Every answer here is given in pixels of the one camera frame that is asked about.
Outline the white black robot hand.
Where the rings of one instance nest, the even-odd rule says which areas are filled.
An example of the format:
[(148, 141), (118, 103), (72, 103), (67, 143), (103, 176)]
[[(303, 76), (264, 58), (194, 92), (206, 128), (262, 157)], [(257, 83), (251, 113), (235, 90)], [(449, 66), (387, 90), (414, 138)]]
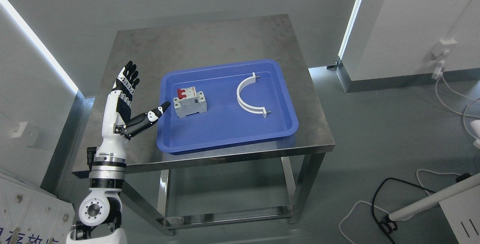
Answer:
[(103, 141), (98, 155), (125, 159), (126, 143), (156, 124), (170, 107), (170, 102), (164, 102), (159, 107), (132, 117), (133, 95), (139, 83), (137, 65), (133, 61), (127, 62), (107, 96), (102, 123)]

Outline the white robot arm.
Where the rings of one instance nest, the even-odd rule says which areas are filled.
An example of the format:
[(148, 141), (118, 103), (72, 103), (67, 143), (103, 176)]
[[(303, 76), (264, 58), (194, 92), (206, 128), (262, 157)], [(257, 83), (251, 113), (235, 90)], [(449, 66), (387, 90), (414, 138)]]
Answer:
[(79, 221), (72, 224), (67, 244), (126, 244), (120, 193), (125, 179), (125, 159), (86, 150), (89, 195), (79, 205)]

